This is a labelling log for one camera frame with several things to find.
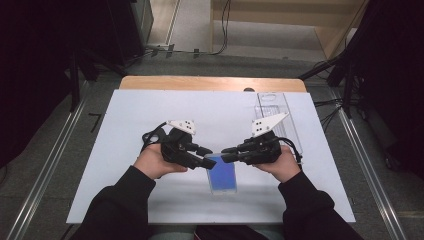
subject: white paper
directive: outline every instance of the white paper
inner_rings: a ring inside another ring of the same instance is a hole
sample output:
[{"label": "white paper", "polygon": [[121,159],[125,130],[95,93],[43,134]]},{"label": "white paper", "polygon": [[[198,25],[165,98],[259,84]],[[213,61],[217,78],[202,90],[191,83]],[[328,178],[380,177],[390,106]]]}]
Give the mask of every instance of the white paper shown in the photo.
[{"label": "white paper", "polygon": [[[318,189],[333,198],[336,211],[347,222],[354,222],[310,95],[284,94],[302,144],[304,172]],[[114,185],[134,163],[144,133],[167,120],[194,120],[193,142],[220,152],[251,136],[256,100],[252,92],[116,90],[67,222],[81,223],[93,197],[105,186]],[[156,180],[148,203],[149,222],[281,223],[286,207],[277,189],[279,182],[271,174],[244,163],[236,162],[235,168],[235,194],[212,195],[207,172],[202,168]]]}]

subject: white plastic piece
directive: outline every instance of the white plastic piece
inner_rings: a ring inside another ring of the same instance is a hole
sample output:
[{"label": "white plastic piece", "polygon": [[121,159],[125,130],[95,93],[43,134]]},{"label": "white plastic piece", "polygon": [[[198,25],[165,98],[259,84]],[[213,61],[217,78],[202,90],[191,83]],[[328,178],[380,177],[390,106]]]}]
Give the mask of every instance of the white plastic piece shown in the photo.
[{"label": "white plastic piece", "polygon": [[183,132],[190,133],[191,135],[196,134],[196,127],[192,120],[169,120],[166,123]]},{"label": "white plastic piece", "polygon": [[252,136],[258,137],[270,132],[279,122],[281,122],[289,113],[279,113],[269,117],[256,119],[252,122]]}]

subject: black sleeve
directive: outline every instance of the black sleeve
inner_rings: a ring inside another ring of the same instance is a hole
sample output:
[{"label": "black sleeve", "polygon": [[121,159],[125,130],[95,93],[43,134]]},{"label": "black sleeve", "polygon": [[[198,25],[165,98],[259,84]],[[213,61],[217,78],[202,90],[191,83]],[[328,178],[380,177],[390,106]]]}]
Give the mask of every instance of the black sleeve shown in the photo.
[{"label": "black sleeve", "polygon": [[147,200],[156,183],[131,166],[101,190],[72,239],[147,239]]},{"label": "black sleeve", "polygon": [[286,240],[362,239],[334,210],[334,202],[318,191],[303,172],[278,186],[287,209],[283,214]]}]

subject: metal rail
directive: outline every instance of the metal rail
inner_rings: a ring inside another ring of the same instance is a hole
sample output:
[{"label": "metal rail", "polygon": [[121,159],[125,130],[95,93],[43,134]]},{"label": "metal rail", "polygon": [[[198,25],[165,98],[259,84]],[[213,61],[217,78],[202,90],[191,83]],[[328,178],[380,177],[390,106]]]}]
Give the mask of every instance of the metal rail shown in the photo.
[{"label": "metal rail", "polygon": [[50,179],[59,163],[60,157],[62,156],[63,150],[68,143],[69,137],[71,136],[76,123],[81,115],[81,112],[85,106],[89,90],[91,89],[91,84],[87,81],[84,82],[82,86],[82,99],[78,104],[77,108],[73,113],[70,113],[66,122],[60,131],[60,134],[41,170],[38,175],[37,180],[35,181],[34,186],[32,187],[30,193],[28,194],[24,204],[21,207],[19,215],[13,224],[12,229],[7,236],[7,239],[22,239],[34,214],[37,210],[37,207],[41,201],[41,198],[44,195],[44,192],[47,189],[47,186],[50,182]]},{"label": "metal rail", "polygon": [[[330,92],[334,98],[340,98],[340,94],[337,90],[330,88]],[[358,132],[356,131],[354,122],[352,119],[347,117],[342,109],[339,110],[339,115],[349,140],[352,143],[353,149],[358,158],[359,165],[362,168],[362,172],[364,173],[365,179],[368,182],[371,193],[373,194],[375,202],[377,203],[377,207],[380,210],[380,214],[384,220],[384,223],[386,224],[390,237],[394,240],[406,240],[407,237],[399,222],[396,211],[393,209],[390,199],[387,196],[387,193],[384,190],[376,171],[374,170],[371,160],[365,150],[364,145],[362,144]]]}]

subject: blue rectangle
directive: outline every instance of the blue rectangle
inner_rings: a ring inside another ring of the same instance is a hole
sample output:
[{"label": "blue rectangle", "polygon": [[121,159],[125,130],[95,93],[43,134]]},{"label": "blue rectangle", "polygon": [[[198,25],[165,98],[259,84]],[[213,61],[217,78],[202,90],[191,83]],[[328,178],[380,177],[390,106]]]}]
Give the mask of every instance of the blue rectangle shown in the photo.
[{"label": "blue rectangle", "polygon": [[237,191],[234,163],[225,163],[222,154],[208,154],[205,157],[216,161],[213,169],[208,170],[209,184],[214,194],[235,193]]}]

